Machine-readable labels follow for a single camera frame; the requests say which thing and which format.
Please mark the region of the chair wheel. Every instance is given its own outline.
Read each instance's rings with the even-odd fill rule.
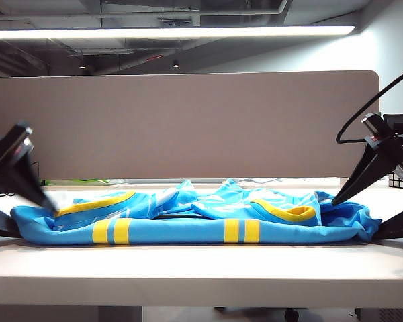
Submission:
[[[298,322],[298,312],[288,308],[285,310],[285,321],[286,322]]]

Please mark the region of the yellow collar trim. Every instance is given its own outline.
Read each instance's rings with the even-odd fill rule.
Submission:
[[[131,198],[136,191],[128,191],[127,193],[124,193],[119,196],[114,196],[114,197],[108,197],[102,200],[97,200],[97,201],[89,201],[87,203],[75,203],[74,205],[71,205],[69,207],[63,208],[56,212],[54,214],[54,217],[60,217],[63,215],[66,215],[68,213],[76,213],[79,211],[86,211],[86,210],[92,210],[96,208],[102,208],[102,207],[107,207],[110,205],[114,205],[116,203],[121,203],[122,201],[125,201],[129,198]]]
[[[271,215],[286,221],[292,221],[293,223],[308,220],[313,216],[315,216],[316,214],[315,208],[311,206],[297,206],[285,210],[273,206],[264,199],[254,199],[251,202],[259,204],[260,206],[262,206],[262,208],[264,208],[264,210],[266,210]]]

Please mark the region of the yellow stripe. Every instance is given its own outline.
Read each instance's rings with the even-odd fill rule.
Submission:
[[[128,230],[130,228],[131,218],[116,219],[114,225],[114,243],[115,244],[129,244]]]
[[[251,202],[258,203],[271,215],[274,215],[286,221],[292,221],[293,223],[308,220],[316,214],[315,208],[311,206],[297,206],[291,209],[283,210],[271,205],[264,199],[254,199]]]
[[[76,213],[78,211],[92,210],[96,208],[107,207],[110,205],[114,205],[116,203],[120,203],[124,200],[131,198],[136,191],[128,191],[127,193],[123,193],[122,195],[115,197],[108,197],[106,199],[97,200],[97,201],[89,201],[87,203],[75,203],[70,207],[66,207],[61,209],[59,212],[55,213],[55,217],[60,217],[66,215],[68,213]]]
[[[224,243],[237,243],[239,241],[239,219],[226,219],[224,221]]]
[[[107,228],[111,221],[112,219],[103,219],[94,224],[93,243],[107,244]]]
[[[260,241],[260,221],[247,219],[244,221],[244,242],[258,243]]]

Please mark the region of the white wall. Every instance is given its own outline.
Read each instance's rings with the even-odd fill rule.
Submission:
[[[383,1],[372,0],[363,14],[371,19]],[[387,6],[359,34],[310,42],[212,66],[196,72],[271,72],[370,69],[381,87],[403,73],[403,0]],[[403,113],[403,82],[381,100],[383,113]]]

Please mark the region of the rubik's cube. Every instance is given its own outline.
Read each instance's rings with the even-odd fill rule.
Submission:
[[[388,174],[388,186],[403,188],[403,180],[401,180],[397,174],[391,172]]]

